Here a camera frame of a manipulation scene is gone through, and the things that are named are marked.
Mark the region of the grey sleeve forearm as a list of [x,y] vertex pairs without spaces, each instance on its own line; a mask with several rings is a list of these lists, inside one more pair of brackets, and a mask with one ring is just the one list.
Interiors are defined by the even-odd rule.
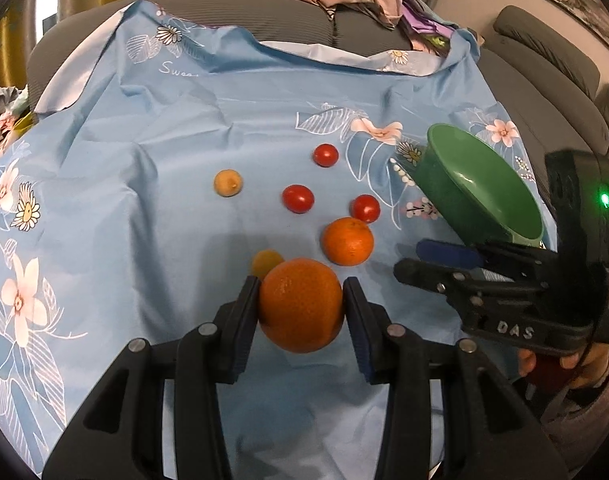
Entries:
[[609,479],[609,352],[548,393],[528,385],[528,408],[562,456],[572,479]]

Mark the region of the person's right hand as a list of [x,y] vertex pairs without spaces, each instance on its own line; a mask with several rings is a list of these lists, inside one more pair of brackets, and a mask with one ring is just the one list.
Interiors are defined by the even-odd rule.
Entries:
[[609,371],[609,344],[591,344],[569,356],[544,356],[519,349],[517,357],[521,377],[530,385],[551,393],[566,387],[593,387]]

